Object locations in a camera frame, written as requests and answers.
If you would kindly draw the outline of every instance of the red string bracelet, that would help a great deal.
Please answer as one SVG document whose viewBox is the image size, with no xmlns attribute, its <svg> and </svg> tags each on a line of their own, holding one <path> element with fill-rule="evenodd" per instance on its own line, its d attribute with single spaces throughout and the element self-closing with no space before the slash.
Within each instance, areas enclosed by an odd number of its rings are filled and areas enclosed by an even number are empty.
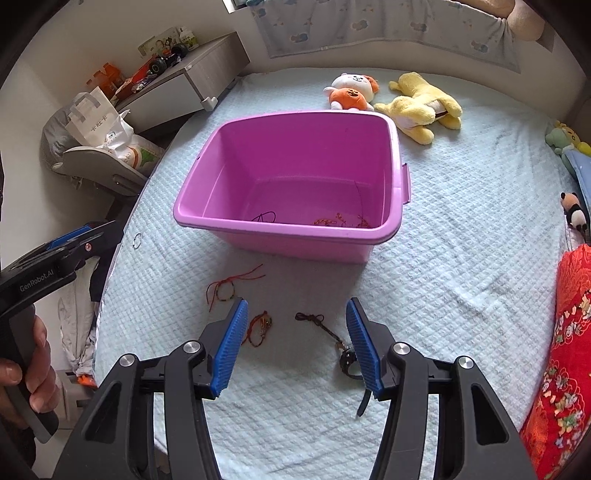
<svg viewBox="0 0 591 480">
<path fill-rule="evenodd" d="M 337 213 L 335 215 L 335 218 L 336 218 L 336 220 L 331 220 L 330 218 L 319 218 L 318 220 L 316 220 L 314 222 L 314 225 L 316 225 L 316 226 L 335 226 L 335 225 L 337 225 L 338 222 L 340 222 L 341 227 L 347 226 L 347 221 L 340 213 Z M 368 223 L 368 221 L 365 218 L 363 218 L 363 216 L 358 215 L 357 218 L 359 219 L 359 223 L 357 224 L 357 226 L 355 228 L 371 228 L 370 224 Z"/>
<path fill-rule="evenodd" d="M 258 343 L 254 343 L 252 341 L 251 335 L 252 335 L 252 329 L 257 323 L 261 324 L 259 327 L 260 328 L 259 335 L 260 335 L 261 339 Z M 271 328 L 272 325 L 273 325 L 273 319 L 271 318 L 271 315 L 269 315 L 267 313 L 266 310 L 263 313 L 261 313 L 260 315 L 257 315 L 256 317 L 254 317 L 251 320 L 250 325 L 248 326 L 248 330 L 246 331 L 246 336 L 244 337 L 244 340 L 242 341 L 242 345 L 244 345 L 246 343 L 246 341 L 248 340 L 251 343 L 251 345 L 255 348 L 258 346 L 261 346 L 261 344 L 265 340 L 265 337 L 267 336 L 267 332 L 269 331 L 269 329 Z"/>
<path fill-rule="evenodd" d="M 235 297 L 236 285 L 234 285 L 234 280 L 258 280 L 259 278 L 265 277 L 265 274 L 259 275 L 258 277 L 247 277 L 247 275 L 254 273 L 256 270 L 258 270 L 262 266 L 263 266 L 263 264 L 260 264 L 258 267 L 255 267 L 252 270 L 250 270 L 250 272 L 241 273 L 239 275 L 234 275 L 232 277 L 224 278 L 223 280 L 211 282 L 207 286 L 207 289 L 205 290 L 205 299 L 207 300 L 207 304 L 209 305 L 209 311 L 210 312 L 212 311 L 213 303 L 215 302 L 216 299 L 218 299 L 219 301 L 228 301 L 228 300 L 232 300 Z M 222 285 L 224 285 L 226 283 L 229 283 L 230 285 L 232 285 L 232 295 L 230 295 L 226 299 L 222 299 L 222 298 L 220 298 L 220 295 L 219 295 L 219 289 Z M 209 289 L 212 287 L 214 287 L 213 293 L 212 293 L 212 302 L 209 303 Z"/>
</svg>

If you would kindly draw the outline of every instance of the bed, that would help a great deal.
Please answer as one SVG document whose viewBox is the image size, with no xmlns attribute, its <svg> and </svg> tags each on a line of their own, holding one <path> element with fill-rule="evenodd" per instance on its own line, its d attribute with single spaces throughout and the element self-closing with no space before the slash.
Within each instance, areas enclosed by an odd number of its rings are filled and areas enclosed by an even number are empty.
<svg viewBox="0 0 591 480">
<path fill-rule="evenodd" d="M 556 265 L 571 247 L 560 193 L 575 183 L 544 143 L 553 119 L 464 80 L 425 78 L 454 96 L 460 131 L 433 126 L 430 147 L 400 135 L 413 198 L 402 227 L 366 265 L 295 260 L 234 249 L 209 232 L 178 226 L 172 207 L 201 146 L 221 123 L 263 112 L 327 108 L 322 90 L 344 70 L 289 69 L 244 77 L 214 113 L 177 134 L 129 220 L 103 295 L 95 373 L 101 382 L 124 353 L 170 353 L 225 316 L 206 303 L 209 283 L 263 264 L 260 280 L 237 283 L 250 316 L 273 327 L 259 348 L 242 347 L 218 400 L 206 404 L 226 480 L 368 478 L 387 416 L 371 401 L 355 412 L 362 382 L 344 376 L 334 341 L 297 312 L 323 314 L 348 340 L 345 305 L 359 297 L 369 318 L 425 356 L 471 356 L 517 428 L 538 388 L 553 331 Z M 402 73 L 368 69 L 389 102 Z M 265 141 L 264 131 L 254 131 Z M 432 478 L 437 435 L 430 401 L 421 478 Z M 162 398 L 155 442 L 166 451 Z"/>
</svg>

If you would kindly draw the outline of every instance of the panda plush toy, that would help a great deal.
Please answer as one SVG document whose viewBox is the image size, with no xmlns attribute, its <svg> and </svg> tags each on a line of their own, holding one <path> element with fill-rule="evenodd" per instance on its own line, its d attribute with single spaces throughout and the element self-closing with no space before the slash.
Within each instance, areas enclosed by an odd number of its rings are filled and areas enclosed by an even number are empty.
<svg viewBox="0 0 591 480">
<path fill-rule="evenodd" d="M 566 221 L 571 228 L 577 229 L 583 235 L 587 230 L 587 218 L 579 203 L 579 198 L 573 193 L 560 194 L 562 208 L 566 215 Z"/>
</svg>

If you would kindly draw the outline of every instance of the small silver ring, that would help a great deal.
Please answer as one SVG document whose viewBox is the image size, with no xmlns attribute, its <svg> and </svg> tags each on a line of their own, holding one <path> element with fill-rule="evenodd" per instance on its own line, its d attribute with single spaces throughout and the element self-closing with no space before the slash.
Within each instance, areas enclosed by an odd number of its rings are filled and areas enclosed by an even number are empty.
<svg viewBox="0 0 591 480">
<path fill-rule="evenodd" d="M 134 237 L 134 244 L 133 244 L 134 250 L 137 250 L 141 244 L 142 244 L 142 234 L 141 234 L 141 232 L 138 232 L 135 234 L 135 237 Z"/>
</svg>

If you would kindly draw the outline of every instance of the white wall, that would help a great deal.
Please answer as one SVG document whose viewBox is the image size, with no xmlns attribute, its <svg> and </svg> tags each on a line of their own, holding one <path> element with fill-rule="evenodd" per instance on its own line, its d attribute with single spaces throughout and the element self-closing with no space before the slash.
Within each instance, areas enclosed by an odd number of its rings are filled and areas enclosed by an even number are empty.
<svg viewBox="0 0 591 480">
<path fill-rule="evenodd" d="M 55 237 L 104 218 L 112 197 L 77 191 L 40 160 L 41 129 L 80 89 L 93 68 L 59 17 L 35 36 L 0 89 L 0 152 L 5 173 L 0 222 L 2 266 Z M 60 292 L 37 302 L 53 365 L 68 368 L 59 333 Z"/>
<path fill-rule="evenodd" d="M 384 67 L 461 77 L 487 85 L 556 118 L 564 118 L 583 86 L 584 74 L 564 43 L 554 52 L 519 42 L 522 73 L 411 43 L 371 42 L 270 60 L 248 8 L 231 14 L 223 0 L 85 0 L 60 13 L 72 37 L 94 58 L 132 74 L 142 63 L 137 46 L 172 25 L 186 25 L 200 41 L 236 30 L 251 58 L 250 72 L 287 67 Z"/>
</svg>

